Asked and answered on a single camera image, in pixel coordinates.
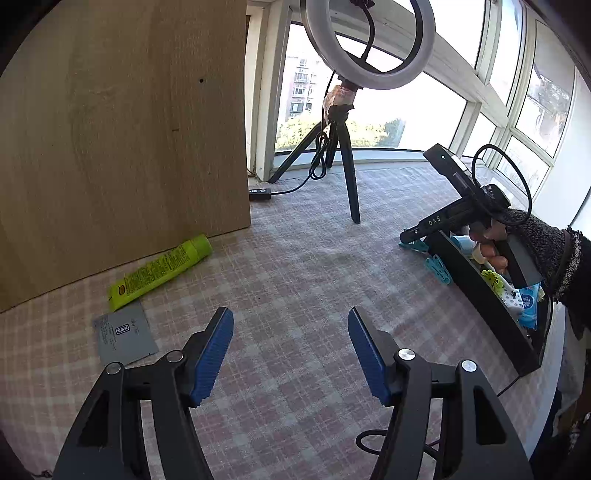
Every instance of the window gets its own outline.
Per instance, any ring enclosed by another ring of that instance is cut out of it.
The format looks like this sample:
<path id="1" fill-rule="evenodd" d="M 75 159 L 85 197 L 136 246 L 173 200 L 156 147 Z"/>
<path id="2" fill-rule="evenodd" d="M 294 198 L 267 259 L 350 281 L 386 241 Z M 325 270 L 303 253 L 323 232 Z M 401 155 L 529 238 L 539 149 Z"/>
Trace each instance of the window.
<path id="1" fill-rule="evenodd" d="M 491 143 L 492 134 L 495 132 L 495 124 L 492 123 L 487 117 L 480 114 L 478 115 L 478 119 L 476 119 L 476 123 L 474 124 L 474 129 L 472 130 L 472 134 L 470 135 L 470 139 L 468 140 L 468 144 L 464 149 L 463 155 L 468 157 L 474 157 L 478 149 L 486 145 L 487 143 Z M 481 153 L 478 158 L 482 158 L 484 153 Z"/>
<path id="2" fill-rule="evenodd" d="M 574 63 L 552 31 L 536 22 L 534 67 L 517 128 L 554 156 L 569 114 Z"/>
<path id="3" fill-rule="evenodd" d="M 360 56 L 365 49 L 365 45 L 358 41 L 341 36 L 338 39 L 353 55 Z M 304 55 L 309 59 L 310 73 L 317 75 L 317 83 L 324 92 L 332 71 L 322 61 L 318 64 L 312 61 L 319 58 L 300 25 L 290 28 L 282 88 L 291 91 L 289 84 L 295 65 L 289 59 Z M 383 72 L 401 63 L 396 57 L 375 48 L 369 53 L 368 62 Z M 309 99 L 311 112 L 290 120 L 287 112 L 289 98 L 281 95 L 276 151 L 291 150 L 319 122 L 323 100 L 320 97 Z M 435 143 L 448 147 L 465 106 L 462 97 L 425 73 L 395 90 L 362 89 L 357 92 L 355 109 L 349 112 L 347 125 L 351 143 L 354 147 L 409 150 L 426 150 Z"/>
<path id="4" fill-rule="evenodd" d="M 546 172 L 548 172 L 549 166 L 515 137 L 511 137 L 511 140 L 509 140 L 509 146 L 507 146 L 505 152 L 509 155 L 511 160 L 515 162 L 525 177 L 525 180 L 530 187 L 531 194 L 535 195 L 538 188 L 540 188 L 542 180 L 544 180 Z M 498 170 L 519 189 L 525 192 L 525 188 L 517 176 L 517 173 L 504 158 L 501 160 Z"/>
<path id="5" fill-rule="evenodd" d="M 394 1 L 414 13 L 409 0 Z M 437 33 L 475 66 L 482 36 L 484 0 L 431 0 L 431 6 Z"/>
<path id="6" fill-rule="evenodd" d="M 491 85 L 504 104 L 509 100 L 511 86 L 517 70 L 523 13 L 519 0 L 503 0 L 501 32 L 492 68 Z"/>

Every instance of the hand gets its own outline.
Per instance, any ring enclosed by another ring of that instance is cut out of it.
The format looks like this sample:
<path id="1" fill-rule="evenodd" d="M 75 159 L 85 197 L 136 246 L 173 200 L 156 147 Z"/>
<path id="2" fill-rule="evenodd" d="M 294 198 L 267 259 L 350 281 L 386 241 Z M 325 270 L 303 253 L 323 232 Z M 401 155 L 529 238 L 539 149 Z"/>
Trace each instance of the hand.
<path id="1" fill-rule="evenodd" d="M 493 240 L 507 240 L 507 232 L 505 225 L 496 220 L 491 221 L 491 227 L 484 231 L 484 233 L 470 230 L 470 238 L 475 242 L 480 242 L 480 253 L 488 260 L 495 270 L 499 273 L 505 273 L 508 261 L 505 257 L 499 255 L 495 246 L 492 244 Z"/>

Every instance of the plaid table surface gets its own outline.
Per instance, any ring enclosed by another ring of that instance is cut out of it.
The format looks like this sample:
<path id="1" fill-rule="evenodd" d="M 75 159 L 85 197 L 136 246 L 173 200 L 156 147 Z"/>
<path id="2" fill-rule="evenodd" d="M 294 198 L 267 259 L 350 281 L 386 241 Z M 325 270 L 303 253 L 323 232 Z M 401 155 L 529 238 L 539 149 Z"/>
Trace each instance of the plaid table surface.
<path id="1" fill-rule="evenodd" d="M 404 228 L 457 198 L 451 185 L 427 164 L 357 175 L 360 225 L 350 219 L 343 176 L 328 175 L 251 204 L 250 228 L 212 238 L 208 259 L 142 298 L 160 351 L 137 365 L 182 348 L 218 306 L 234 312 L 212 395 L 193 411 L 216 480 L 370 476 L 376 457 L 354 439 L 387 428 L 391 410 L 371 396 L 349 340 L 346 316 L 355 305 L 428 361 L 473 359 L 495 391 L 517 376 L 458 287 L 442 285 L 421 254 L 398 247 Z M 55 465 L 102 371 L 92 320 L 108 311 L 107 287 L 146 261 L 0 314 L 0 427 L 29 470 Z M 542 368 L 502 397 L 522 441 L 542 392 L 554 388 L 547 384 Z M 142 412 L 152 477 L 160 479 L 149 402 Z M 439 401 L 431 419 L 428 440 L 439 433 Z M 433 465 L 425 456 L 422 478 Z"/>

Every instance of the power cord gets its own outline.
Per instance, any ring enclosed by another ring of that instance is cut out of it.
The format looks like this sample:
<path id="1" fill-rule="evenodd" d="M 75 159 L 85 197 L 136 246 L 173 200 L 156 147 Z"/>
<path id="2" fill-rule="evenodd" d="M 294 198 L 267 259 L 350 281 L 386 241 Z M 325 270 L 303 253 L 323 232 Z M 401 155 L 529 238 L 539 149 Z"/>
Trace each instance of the power cord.
<path id="1" fill-rule="evenodd" d="M 51 470 L 43 470 L 41 473 L 32 473 L 27 470 L 29 475 L 33 478 L 53 478 L 53 472 Z"/>
<path id="2" fill-rule="evenodd" d="M 517 165 L 515 165 L 515 163 L 513 162 L 513 160 L 511 160 L 511 158 L 509 157 L 509 155 L 507 155 L 502 149 L 500 149 L 496 145 L 493 145 L 493 144 L 490 144 L 490 143 L 481 146 L 478 149 L 478 151 L 476 152 L 476 155 L 474 155 L 474 158 L 472 159 L 472 169 L 471 169 L 472 170 L 472 181 L 474 182 L 474 185 L 476 185 L 477 187 L 480 187 L 480 183 L 476 179 L 476 162 L 478 160 L 478 156 L 482 152 L 484 152 L 485 150 L 487 150 L 488 148 L 490 148 L 490 149 L 492 149 L 492 150 L 494 150 L 496 152 L 499 152 L 503 156 L 503 158 L 507 162 L 509 162 L 509 165 L 511 165 L 511 167 L 513 167 L 513 169 L 517 173 L 517 176 L 519 177 L 519 179 L 523 183 L 523 186 L 525 187 L 525 194 L 527 195 L 527 214 L 521 220 L 517 220 L 517 221 L 501 219 L 499 216 L 497 216 L 496 214 L 493 214 L 492 212 L 489 211 L 489 209 L 486 207 L 486 205 L 484 205 L 484 202 L 482 202 L 480 200 L 480 198 L 478 198 L 478 195 L 476 195 L 475 199 L 478 202 L 478 205 L 480 206 L 480 208 L 482 210 L 484 210 L 488 216 L 490 216 L 492 219 L 495 219 L 497 222 L 500 222 L 500 223 L 502 223 L 503 225 L 506 225 L 506 226 L 520 226 L 520 225 L 523 225 L 527 220 L 529 220 L 529 218 L 531 216 L 531 209 L 532 209 L 532 206 L 533 206 L 533 202 L 532 202 L 532 198 L 531 198 L 530 187 L 527 184 L 527 181 L 525 181 L 524 176 L 521 174 L 521 172 L 519 171 L 519 168 L 517 168 Z"/>
<path id="3" fill-rule="evenodd" d="M 515 385 L 515 383 L 517 383 L 517 381 L 520 378 L 522 378 L 522 377 L 518 376 L 509 385 L 507 385 L 505 388 L 503 388 L 503 390 L 501 390 L 499 393 L 497 393 L 496 396 L 500 397 L 503 393 L 505 393 L 513 385 Z M 371 453 L 372 455 L 379 455 L 381 453 L 380 450 L 374 450 L 373 448 L 369 448 L 369 447 L 365 446 L 361 440 L 363 440 L 365 437 L 372 437 L 372 436 L 385 437 L 387 433 L 388 433 L 388 431 L 383 430 L 383 429 L 365 430 L 364 432 L 361 432 L 359 435 L 357 435 L 357 438 L 355 439 L 355 445 L 357 445 L 357 447 L 362 449 L 364 452 Z M 431 458 L 434 458 L 435 460 L 437 460 L 439 458 L 439 451 L 435 450 L 433 447 L 435 445 L 439 444 L 439 441 L 440 441 L 440 439 L 437 439 L 434 442 L 426 444 L 423 447 L 423 452 L 426 453 L 427 455 L 429 455 Z"/>
<path id="4" fill-rule="evenodd" d="M 365 61 L 368 58 L 371 48 L 374 46 L 375 23 L 374 23 L 374 19 L 372 18 L 371 14 L 369 13 L 368 6 L 365 4 L 365 0 L 360 0 L 358 3 L 356 3 L 356 2 L 353 2 L 353 3 L 357 7 L 361 8 L 361 10 L 363 10 L 363 13 L 367 17 L 368 23 L 369 23 L 369 38 L 368 38 L 368 42 L 365 47 L 365 50 L 363 51 L 363 53 L 361 55 L 361 60 Z M 326 96 L 329 94 L 330 84 L 332 83 L 333 78 L 335 77 L 335 73 L 336 73 L 336 71 L 333 70 L 333 73 L 330 76 L 330 80 L 329 80 L 328 84 L 326 85 L 326 90 L 324 91 L 323 98 L 326 98 Z M 324 154 L 325 154 L 326 148 L 328 147 L 328 144 L 329 144 L 329 137 L 326 134 L 326 132 L 324 131 L 324 129 L 326 128 L 326 123 L 324 121 L 324 107 L 322 108 L 321 115 L 322 115 L 322 118 L 321 118 L 320 122 L 322 125 L 322 129 L 320 130 L 320 133 L 318 135 L 316 135 L 316 139 L 314 140 L 316 143 L 316 152 L 314 153 L 314 157 L 312 158 L 312 161 L 310 162 L 310 168 L 308 169 L 308 176 L 306 177 L 306 179 L 302 183 L 300 183 L 294 189 L 285 190 L 283 192 L 271 192 L 271 195 L 285 195 L 286 193 L 293 193 L 293 192 L 298 191 L 300 188 L 302 188 L 310 179 L 321 180 L 324 177 L 326 177 L 327 168 L 326 168 L 326 160 L 324 159 Z M 318 167 L 322 167 L 320 174 L 316 174 L 316 169 Z"/>
<path id="5" fill-rule="evenodd" d="M 333 70 L 332 75 L 330 75 L 330 80 L 329 80 L 328 84 L 326 85 L 326 90 L 324 91 L 324 98 L 326 98 L 326 96 L 329 94 L 330 84 L 332 83 L 333 78 L 335 78 L 335 73 L 336 73 L 336 71 Z M 326 152 L 326 147 L 328 147 L 329 137 L 328 137 L 328 135 L 326 135 L 326 132 L 324 131 L 324 129 L 326 128 L 326 123 L 324 121 L 324 107 L 322 108 L 321 115 L 322 115 L 322 119 L 320 121 L 322 122 L 322 129 L 320 130 L 320 133 L 318 135 L 316 135 L 316 139 L 314 140 L 316 142 L 316 152 L 314 153 L 314 157 L 312 158 L 312 162 L 310 162 L 308 176 L 296 188 L 291 189 L 291 190 L 285 190 L 283 192 L 271 192 L 271 195 L 285 195 L 286 193 L 292 193 L 292 192 L 295 192 L 295 191 L 299 190 L 300 188 L 302 188 L 306 184 L 306 182 L 310 179 L 321 180 L 324 177 L 326 177 L 327 169 L 326 169 L 326 160 L 324 159 L 324 152 Z M 317 175 L 316 168 L 318 168 L 318 166 L 320 166 L 320 165 L 322 165 L 322 170 L 320 172 L 320 175 Z"/>

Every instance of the yellow-green tube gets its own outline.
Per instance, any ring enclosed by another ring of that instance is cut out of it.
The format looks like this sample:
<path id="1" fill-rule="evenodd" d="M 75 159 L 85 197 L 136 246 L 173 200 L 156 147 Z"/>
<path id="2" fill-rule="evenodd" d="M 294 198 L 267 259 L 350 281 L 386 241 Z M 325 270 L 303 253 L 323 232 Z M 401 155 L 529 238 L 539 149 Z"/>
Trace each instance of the yellow-green tube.
<path id="1" fill-rule="evenodd" d="M 144 293 L 176 277 L 212 252 L 205 235 L 199 235 L 148 262 L 109 288 L 111 311 L 120 309 Z"/>

